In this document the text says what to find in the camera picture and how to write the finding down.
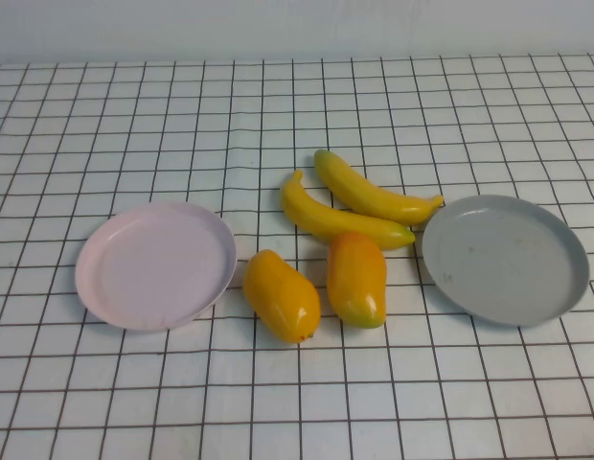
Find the toy fruit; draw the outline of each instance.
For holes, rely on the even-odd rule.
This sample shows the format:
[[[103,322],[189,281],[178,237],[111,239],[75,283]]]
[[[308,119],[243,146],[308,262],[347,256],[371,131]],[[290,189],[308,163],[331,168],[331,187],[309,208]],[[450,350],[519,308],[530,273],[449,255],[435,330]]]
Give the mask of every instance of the toy fruit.
[[[386,261],[372,239],[345,233],[331,242],[327,293],[331,307],[351,326],[377,328],[386,319]]]
[[[259,252],[248,262],[243,293],[265,326],[286,342],[303,342],[318,328],[316,288],[271,250]]]
[[[325,242],[346,232],[367,235],[381,249],[397,249],[414,242],[414,234],[396,222],[339,211],[312,199],[301,185],[303,175],[296,170],[282,188],[282,207],[298,227]]]
[[[359,175],[332,151],[314,153],[314,166],[334,195],[365,216],[416,225],[429,219],[444,202],[441,195],[425,199],[384,190]]]

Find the gray plate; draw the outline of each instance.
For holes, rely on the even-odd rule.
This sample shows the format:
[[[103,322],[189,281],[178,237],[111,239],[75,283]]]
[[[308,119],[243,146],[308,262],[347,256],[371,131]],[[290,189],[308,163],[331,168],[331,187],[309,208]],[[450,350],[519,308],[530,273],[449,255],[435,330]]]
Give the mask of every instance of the gray plate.
[[[586,253],[569,227],[507,196],[470,196],[440,210],[424,231],[423,257],[450,300],[509,325],[564,314],[589,280]]]

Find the banana tip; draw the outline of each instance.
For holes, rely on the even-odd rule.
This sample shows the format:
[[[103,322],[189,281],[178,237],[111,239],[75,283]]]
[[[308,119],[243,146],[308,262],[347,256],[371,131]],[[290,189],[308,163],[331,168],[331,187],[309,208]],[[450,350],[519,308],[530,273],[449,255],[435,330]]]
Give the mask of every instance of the banana tip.
[[[304,176],[304,172],[301,170],[295,170],[293,172],[293,176],[291,179],[296,179],[297,181],[301,182],[301,178]]]
[[[429,202],[431,203],[431,206],[433,206],[433,209],[436,209],[442,206],[442,203],[444,203],[444,197],[441,195],[435,195],[429,199]]]

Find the pink plate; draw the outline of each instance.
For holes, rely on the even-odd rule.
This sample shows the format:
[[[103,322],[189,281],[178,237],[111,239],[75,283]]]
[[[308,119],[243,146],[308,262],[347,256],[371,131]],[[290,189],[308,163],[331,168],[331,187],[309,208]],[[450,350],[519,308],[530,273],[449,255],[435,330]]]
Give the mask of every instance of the pink plate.
[[[76,264],[76,287],[103,321],[159,331],[214,304],[236,262],[236,242],[216,214],[190,203],[151,203],[90,237]]]

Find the banana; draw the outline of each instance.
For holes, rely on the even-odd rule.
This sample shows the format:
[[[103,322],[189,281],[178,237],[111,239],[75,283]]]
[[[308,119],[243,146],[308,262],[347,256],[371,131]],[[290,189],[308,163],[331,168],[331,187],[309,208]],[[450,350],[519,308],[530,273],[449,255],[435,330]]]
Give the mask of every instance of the banana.
[[[441,195],[430,199],[397,195],[372,184],[332,151],[314,153],[314,167],[327,187],[356,213],[389,219],[403,225],[423,223],[444,202]]]
[[[339,211],[314,200],[301,185],[303,175],[296,170],[286,181],[282,207],[290,221],[314,237],[330,242],[341,233],[358,232],[374,240],[380,249],[397,249],[414,242],[414,234],[396,222]]]

